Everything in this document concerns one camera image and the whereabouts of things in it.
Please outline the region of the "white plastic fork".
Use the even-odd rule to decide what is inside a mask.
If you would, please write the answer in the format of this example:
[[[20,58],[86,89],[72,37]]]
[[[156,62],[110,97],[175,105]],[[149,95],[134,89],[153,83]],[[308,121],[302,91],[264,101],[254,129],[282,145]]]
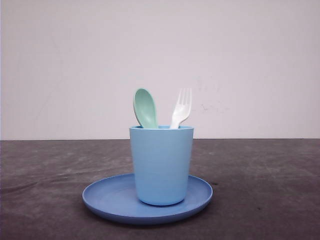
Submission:
[[[178,129],[180,124],[185,121],[191,112],[192,89],[182,88],[179,92],[177,102],[171,117],[170,129]]]

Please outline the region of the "mint green plastic spoon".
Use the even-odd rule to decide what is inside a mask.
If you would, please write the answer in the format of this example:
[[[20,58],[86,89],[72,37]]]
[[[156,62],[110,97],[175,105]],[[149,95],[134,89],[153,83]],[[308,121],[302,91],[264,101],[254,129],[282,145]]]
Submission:
[[[135,117],[142,128],[157,129],[157,111],[152,95],[145,89],[139,88],[133,96]]]

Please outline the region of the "light blue plastic cup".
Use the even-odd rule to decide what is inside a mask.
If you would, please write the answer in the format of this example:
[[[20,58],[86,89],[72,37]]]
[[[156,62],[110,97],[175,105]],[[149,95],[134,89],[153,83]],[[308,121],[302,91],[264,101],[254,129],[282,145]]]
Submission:
[[[168,206],[186,197],[193,135],[191,126],[129,129],[135,187],[140,201]]]

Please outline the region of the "blue plastic plate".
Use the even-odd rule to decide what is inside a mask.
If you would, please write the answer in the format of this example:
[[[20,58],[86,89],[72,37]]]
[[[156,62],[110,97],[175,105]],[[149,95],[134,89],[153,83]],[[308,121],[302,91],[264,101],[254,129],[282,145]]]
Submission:
[[[136,194],[133,173],[103,178],[88,185],[82,192],[85,206],[95,215],[121,224],[151,226],[178,222],[201,212],[214,195],[205,180],[190,175],[183,201],[155,206],[142,202]]]

